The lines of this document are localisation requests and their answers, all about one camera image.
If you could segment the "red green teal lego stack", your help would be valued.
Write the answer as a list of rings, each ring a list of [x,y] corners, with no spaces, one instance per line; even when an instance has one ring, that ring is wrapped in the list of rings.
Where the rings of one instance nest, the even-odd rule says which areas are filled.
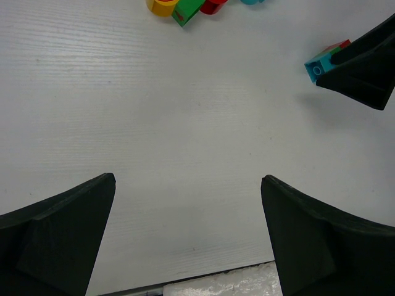
[[[304,66],[310,77],[311,82],[316,83],[317,80],[325,73],[334,69],[336,66],[331,63],[331,57],[335,53],[341,51],[351,44],[349,39],[333,44],[325,48],[322,52],[307,61]]]

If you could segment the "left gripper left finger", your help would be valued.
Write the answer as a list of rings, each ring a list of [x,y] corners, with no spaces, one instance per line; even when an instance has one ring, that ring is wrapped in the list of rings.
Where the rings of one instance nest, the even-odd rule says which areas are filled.
[[[1,215],[1,295],[85,295],[115,189],[104,173]]]

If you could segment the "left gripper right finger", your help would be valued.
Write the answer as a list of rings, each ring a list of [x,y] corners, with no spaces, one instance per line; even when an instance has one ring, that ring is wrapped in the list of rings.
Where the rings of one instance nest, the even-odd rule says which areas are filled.
[[[394,228],[267,175],[262,206],[283,295],[394,295]]]

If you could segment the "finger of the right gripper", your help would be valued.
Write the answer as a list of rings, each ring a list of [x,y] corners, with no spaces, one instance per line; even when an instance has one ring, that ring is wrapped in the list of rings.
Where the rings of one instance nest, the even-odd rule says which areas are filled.
[[[335,68],[316,85],[384,110],[394,89],[394,16],[353,41],[331,58]]]

